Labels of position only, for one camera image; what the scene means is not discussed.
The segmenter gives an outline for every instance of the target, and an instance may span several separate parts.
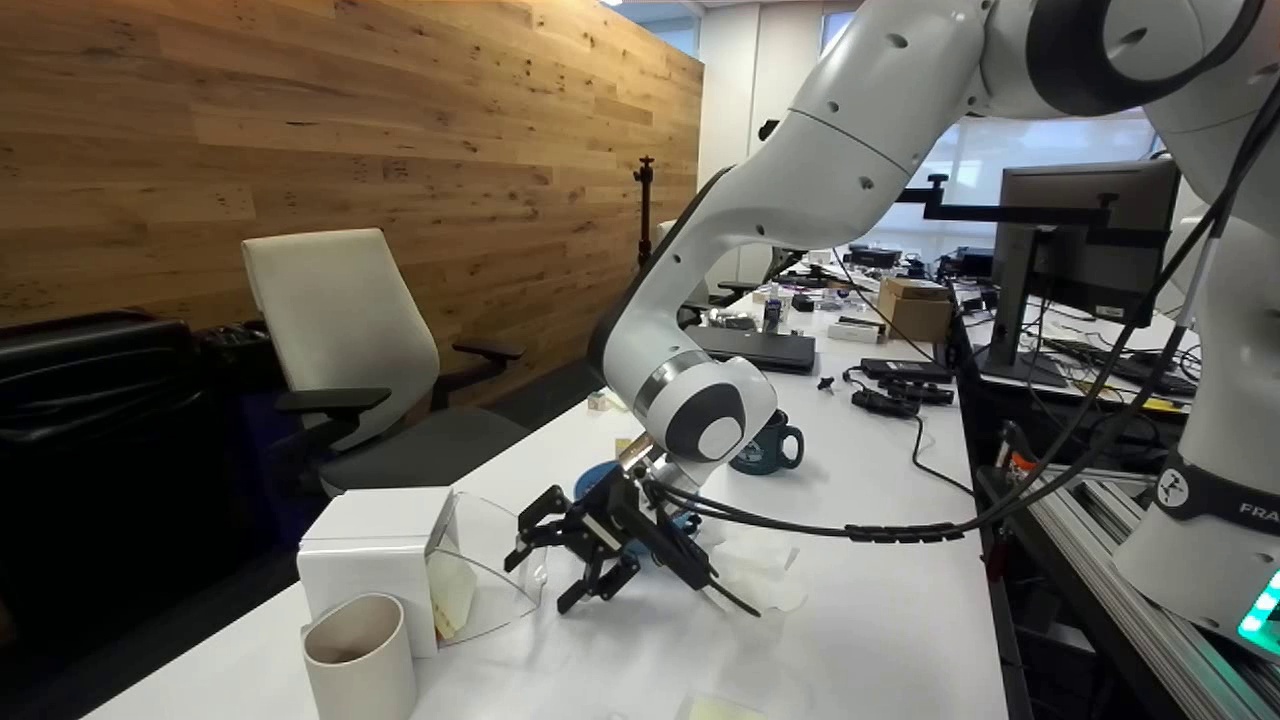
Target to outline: white chair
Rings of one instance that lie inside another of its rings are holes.
[[[483,362],[440,374],[437,336],[384,231],[253,237],[242,267],[289,378],[280,409],[305,418],[280,456],[326,493],[453,485],[526,434],[496,411],[445,409],[453,388],[503,372],[514,353],[454,342]]]

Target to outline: white table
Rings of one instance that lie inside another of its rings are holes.
[[[820,372],[854,355],[913,355],[904,342],[822,339],[831,317],[791,317],[820,336]],[[863,416],[846,388],[777,374],[779,409],[809,434],[796,472],[739,474],[728,462],[705,497],[817,522],[966,521],[957,487],[913,468],[913,418]],[[958,409],[927,409],[922,460],[966,485]],[[524,506],[547,485],[570,485],[635,434],[620,409],[575,404],[460,487]],[[419,663],[419,720],[674,720],[695,701],[728,701],[761,720],[994,720],[1003,676],[980,564],[980,535],[922,546],[788,535],[788,589],[800,605],[752,621],[645,568],[612,605],[557,617],[575,580],[569,552],[547,554],[532,621]],[[118,690],[95,720],[306,720],[300,663],[305,592],[292,584],[212,641]]]

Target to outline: computer monitor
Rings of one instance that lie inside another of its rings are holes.
[[[1172,160],[1003,166],[1000,208],[1086,211],[1103,222],[1000,222],[986,374],[1063,382],[1014,353],[1028,294],[1144,326],[1156,309],[1179,170]]]

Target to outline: white cup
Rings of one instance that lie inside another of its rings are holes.
[[[407,720],[415,666],[397,596],[360,596],[305,626],[320,720]]]

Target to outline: wooden wall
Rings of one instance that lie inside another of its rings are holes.
[[[539,374],[635,277],[640,156],[695,192],[701,77],[600,0],[3,0],[0,326],[238,324],[242,237],[374,222]]]

